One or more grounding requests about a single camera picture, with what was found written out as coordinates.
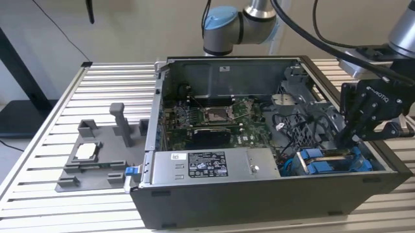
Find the white wall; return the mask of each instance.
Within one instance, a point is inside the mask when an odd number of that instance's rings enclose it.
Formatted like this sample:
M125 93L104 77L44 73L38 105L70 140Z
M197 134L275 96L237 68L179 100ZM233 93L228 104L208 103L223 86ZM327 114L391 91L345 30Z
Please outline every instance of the white wall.
M247 2L213 0L212 7L233 5L241 9ZM93 25L84 0L37 0L37 3L94 62L152 62L167 56L203 54L200 19L205 0L93 0ZM381 43L407 3L408 0L321 0L321 33L344 43ZM289 11L308 31L312 31L311 5L312 0L292 0ZM46 97L58 98L85 61L82 55L30 0L1 1L0 27ZM327 57L288 28L279 48L283 55ZM233 48L233 55L267 53L268 45ZM25 99L2 70L0 66L0 103Z
M407 9L409 0L320 0L317 25L331 41L352 45L387 42L389 31ZM315 35L312 28L313 0L293 0L289 17ZM312 58L329 55L312 46L289 28L284 29L280 54L305 54Z

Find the power supply label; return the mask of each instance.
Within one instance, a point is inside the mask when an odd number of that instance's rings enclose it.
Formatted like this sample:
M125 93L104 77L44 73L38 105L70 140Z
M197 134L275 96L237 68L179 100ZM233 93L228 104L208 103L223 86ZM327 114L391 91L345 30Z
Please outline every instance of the power supply label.
M188 153L188 176L191 178L228 176L223 151Z

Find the floor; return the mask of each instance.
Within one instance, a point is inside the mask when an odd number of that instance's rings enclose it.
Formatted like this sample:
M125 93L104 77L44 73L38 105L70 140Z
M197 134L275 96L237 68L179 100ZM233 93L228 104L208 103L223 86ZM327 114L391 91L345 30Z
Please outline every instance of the floor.
M30 139L4 139L1 138L1 141L20 149L25 149L28 143L30 142ZM20 155L21 151L14 150L2 144L0 144L0 183L2 182L8 172L10 171Z

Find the motherboard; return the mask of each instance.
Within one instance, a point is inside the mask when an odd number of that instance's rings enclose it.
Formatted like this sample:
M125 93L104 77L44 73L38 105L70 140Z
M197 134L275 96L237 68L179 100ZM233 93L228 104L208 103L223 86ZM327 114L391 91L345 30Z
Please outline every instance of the motherboard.
M168 150L248 147L271 148L275 152L272 134L255 99L232 98L229 105L227 101L216 103L221 106L191 99L164 110Z

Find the black cable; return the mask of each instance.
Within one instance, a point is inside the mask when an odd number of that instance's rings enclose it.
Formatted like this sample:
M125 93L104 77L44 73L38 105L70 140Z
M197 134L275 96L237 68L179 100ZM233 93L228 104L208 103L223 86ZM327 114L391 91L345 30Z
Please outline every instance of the black cable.
M60 27L57 26L57 24L54 23L54 21L52 20L52 18L49 17L49 15L45 13L45 11L42 10L42 8L40 7L40 5L37 4L37 2L34 0L32 0L32 2L36 4L36 6L38 7L38 9L41 10L41 12L44 13L44 15L46 16L46 18L52 21L52 23L54 24L54 26L57 27L57 29L60 30L60 32L62 33L62 35L65 36L66 40L69 41L69 43L73 45L73 47L77 49L77 51L84 55L85 59L88 60L88 62L90 61L89 58L85 56L85 54L82 53L82 51L78 49L78 47L72 43L72 41L69 40L66 34L64 33L64 31L60 29Z
M317 4L319 4L319 0L315 0L313 1L313 5L312 5L312 27L313 27L313 31L316 32L316 35L319 37L319 39L328 43L329 45L333 45L333 46L339 46L339 47L343 47L343 48L348 48L348 49L355 49L357 48L357 46L355 45L347 45L347 44L341 44L341 43L337 43L337 42L333 42L331 40L327 40L321 34L320 34L320 30L319 30L319 27L317 27Z
M264 112L273 112L272 107L273 107L273 103L271 101L261 102L259 104L259 109L261 110L263 113Z
M328 123L328 126L332 126L333 128L336 128L333 122L329 120L329 117L327 116L327 114L321 111L321 110L312 110L309 111L309 113L319 113L319 117L323 117Z
M275 113L272 115L272 118L271 118L272 119L272 124L276 125L275 117L285 118L285 117L291 117L291 116L301 116L303 120L307 119L307 116L303 113L293 113L293 114L288 114L288 115L284 115L284 114L280 114L280 113Z
M208 18L208 11L209 11L209 4L211 3L212 3L212 0L207 0L205 10L203 11L203 15L201 15L201 38L204 38L205 22L207 22L207 18Z
M316 145L319 145L321 147L321 149L324 150L325 147L321 145L321 143L317 141L316 139L316 131L317 131L317 125L323 128L324 132L327 133L327 128L324 126L324 124L321 124L319 121L323 118L323 116L319 116L315 121L313 121L313 127L312 127L312 139L316 143Z
M284 154L285 150L288 149L288 147L291 146L292 143L293 143L293 140L291 140L288 142L288 144L285 145L284 149L280 151L280 154Z
M279 3L276 0L271 0L271 4L273 6L273 9L276 11L276 14L279 18L285 22L285 24L289 26L289 28L311 43L313 44L319 49L337 57L339 59L343 59L344 61L353 63L355 65L360 66L361 68L367 69L368 71L373 72L375 74L380 76L385 76L391 79L395 79L396 81L400 81L405 83L408 86L415 85L415 80L409 79L408 77L397 74L388 68L379 67L359 58L349 56L348 54L343 53L341 51L336 50L333 47L327 45L323 41L320 41L317 38L315 38L287 16L284 13Z
M12 148L12 149L14 149L14 150L18 150L18 151L24 152L22 149L18 149L18 148L16 148L16 147L13 147L13 146L5 144L5 142L2 142L1 140L0 140L0 143L1 143L4 146L6 146L6 147L9 147L9 148Z

